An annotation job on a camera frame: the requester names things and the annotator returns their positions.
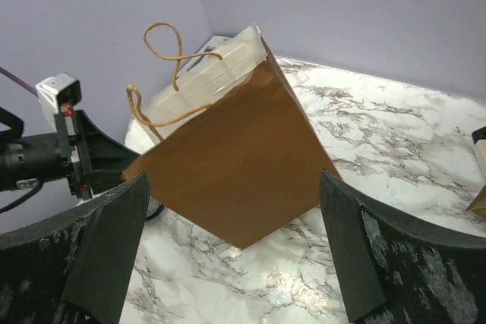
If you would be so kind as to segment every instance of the tan string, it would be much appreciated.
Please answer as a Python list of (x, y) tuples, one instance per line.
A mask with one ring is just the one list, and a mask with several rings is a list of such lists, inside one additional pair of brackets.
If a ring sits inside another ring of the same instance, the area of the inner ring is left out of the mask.
[[(172, 57), (172, 56), (164, 56), (159, 54), (152, 46), (149, 44), (147, 40), (147, 34), (154, 28), (159, 27), (159, 26), (166, 26), (170, 27), (174, 33), (175, 36), (177, 37), (177, 46), (178, 46), (178, 53), (177, 56)], [(151, 24), (147, 27), (147, 29), (144, 32), (144, 42), (147, 45), (147, 47), (152, 51), (152, 53), (157, 56), (158, 58), (161, 58), (162, 60), (167, 60), (167, 61), (176, 61), (175, 63), (175, 70), (172, 73), (172, 87), (174, 88), (175, 91), (179, 91), (179, 86), (177, 85), (177, 73), (181, 67), (181, 60), (186, 60), (188, 58), (194, 58), (194, 57), (200, 57), (200, 56), (216, 56), (219, 58), (219, 60), (222, 60), (222, 56), (217, 53), (217, 52), (201, 52), (201, 53), (196, 53), (193, 55), (182, 55), (182, 39), (181, 39), (181, 34), (175, 28), (173, 24), (170, 23), (165, 23), (165, 22), (159, 22), (159, 23), (154, 23)], [(134, 104), (134, 97), (133, 94), (137, 95), (137, 104)], [(150, 119), (142, 112), (141, 106), (142, 106), (142, 95), (140, 93), (140, 90), (134, 85), (128, 85), (127, 86), (127, 97), (128, 97), (128, 104), (130, 106), (131, 114), (137, 119), (141, 124), (144, 124), (148, 126), (148, 128), (154, 133), (157, 138), (162, 142), (164, 141), (163, 137), (160, 135), (160, 133), (157, 131), (156, 127), (165, 127), (166, 125), (174, 124), (189, 115), (193, 115), (194, 113), (200, 112), (201, 110), (208, 109), (212, 104), (204, 104), (202, 106), (198, 106), (197, 108), (194, 108), (183, 115), (179, 115), (176, 118), (173, 118), (169, 121), (164, 121), (160, 123), (152, 123)]]

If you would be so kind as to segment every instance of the gray wall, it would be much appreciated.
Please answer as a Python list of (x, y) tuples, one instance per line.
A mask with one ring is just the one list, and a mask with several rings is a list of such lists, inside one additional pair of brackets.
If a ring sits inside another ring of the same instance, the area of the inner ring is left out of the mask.
[[(142, 41), (155, 21), (176, 24), (193, 52), (211, 36), (200, 0), (0, 0), (0, 64), (30, 84), (61, 71), (81, 80), (79, 105), (108, 135), (123, 141), (129, 119), (125, 86), (145, 96), (169, 83), (173, 63)], [(154, 45), (176, 54), (170, 30), (154, 31)], [(50, 132), (36, 98), (0, 75), (0, 105), (26, 121), (26, 134)], [(16, 193), (0, 193), (0, 206)], [(0, 233), (70, 208), (65, 181), (51, 183), (23, 206), (0, 215)]]
[(201, 0), (216, 33), (275, 53), (486, 99), (486, 0)]

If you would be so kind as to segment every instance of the marble surface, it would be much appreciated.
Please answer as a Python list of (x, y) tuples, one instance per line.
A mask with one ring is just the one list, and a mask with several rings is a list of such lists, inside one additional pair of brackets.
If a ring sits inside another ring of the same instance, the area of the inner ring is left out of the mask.
[[(470, 133), (486, 105), (349, 71), (279, 63), (344, 181), (429, 222), (486, 236)], [(146, 224), (122, 324), (346, 323), (318, 208), (240, 251), (166, 211)]]

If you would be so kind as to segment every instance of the shopping bag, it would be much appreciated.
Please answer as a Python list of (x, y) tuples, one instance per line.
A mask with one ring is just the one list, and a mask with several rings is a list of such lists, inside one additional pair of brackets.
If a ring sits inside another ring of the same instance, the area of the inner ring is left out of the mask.
[(127, 88), (154, 147), (124, 176), (145, 171), (153, 198), (246, 248), (318, 205), (323, 169), (339, 174), (256, 26), (177, 80), (181, 60), (201, 54), (183, 56), (176, 35), (177, 57), (151, 48), (177, 61), (172, 85), (143, 107), (136, 87)]

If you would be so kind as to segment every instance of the twisted paper handle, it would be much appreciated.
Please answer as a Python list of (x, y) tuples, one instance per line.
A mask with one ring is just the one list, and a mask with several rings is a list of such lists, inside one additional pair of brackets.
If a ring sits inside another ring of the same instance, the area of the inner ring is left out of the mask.
[[(147, 40), (147, 34), (152, 29), (154, 29), (156, 27), (159, 27), (159, 26), (170, 27), (174, 31), (175, 36), (177, 37), (177, 46), (178, 46), (177, 56), (164, 56), (164, 55), (161, 55), (161, 54), (159, 54), (151, 46), (151, 44), (149, 44), (149, 41)], [(179, 71), (179, 68), (181, 67), (181, 60), (186, 60), (188, 58), (200, 57), (200, 56), (205, 56), (205, 55), (216, 56), (217, 58), (219, 58), (220, 60), (222, 60), (222, 56), (219, 53), (217, 53), (217, 52), (202, 52), (202, 53), (196, 53), (196, 54), (193, 54), (193, 55), (182, 55), (182, 39), (181, 39), (181, 34), (177, 30), (177, 28), (175, 28), (175, 26), (173, 24), (170, 24), (170, 23), (159, 22), (159, 23), (154, 23), (154, 24), (149, 25), (149, 27), (144, 32), (144, 42), (147, 45), (147, 47), (150, 49), (150, 51), (152, 51), (152, 53), (155, 56), (157, 56), (158, 58), (161, 58), (162, 60), (167, 60), (167, 61), (176, 61), (176, 63), (175, 63), (175, 70), (172, 73), (172, 87), (174, 88), (175, 91), (178, 91), (179, 90), (179, 87), (177, 85), (177, 73)], [(137, 104), (136, 105), (134, 104), (134, 96), (133, 96), (134, 93), (137, 96)], [(157, 131), (157, 129), (156, 129), (157, 127), (165, 127), (166, 125), (174, 124), (174, 123), (176, 123), (176, 122), (178, 122), (178, 121), (180, 121), (180, 120), (188, 117), (189, 115), (193, 115), (194, 113), (197, 113), (197, 112), (199, 112), (201, 110), (208, 109), (212, 105), (211, 103), (204, 104), (204, 105), (198, 106), (197, 108), (194, 108), (194, 109), (192, 109), (192, 110), (184, 113), (183, 115), (179, 115), (178, 117), (173, 118), (173, 119), (171, 119), (169, 121), (163, 121), (163, 122), (159, 122), (159, 123), (153, 123), (142, 112), (142, 108), (141, 108), (142, 107), (142, 95), (140, 94), (140, 90), (136, 86), (134, 86), (132, 84), (130, 84), (130, 85), (127, 86), (127, 97), (128, 97), (128, 104), (130, 106), (131, 114), (141, 124), (144, 124), (144, 125), (148, 126), (148, 128), (150, 129), (150, 131), (152, 133), (154, 133), (157, 136), (157, 138), (159, 138), (159, 140), (161, 142), (164, 141), (164, 139), (160, 135), (160, 133)]]

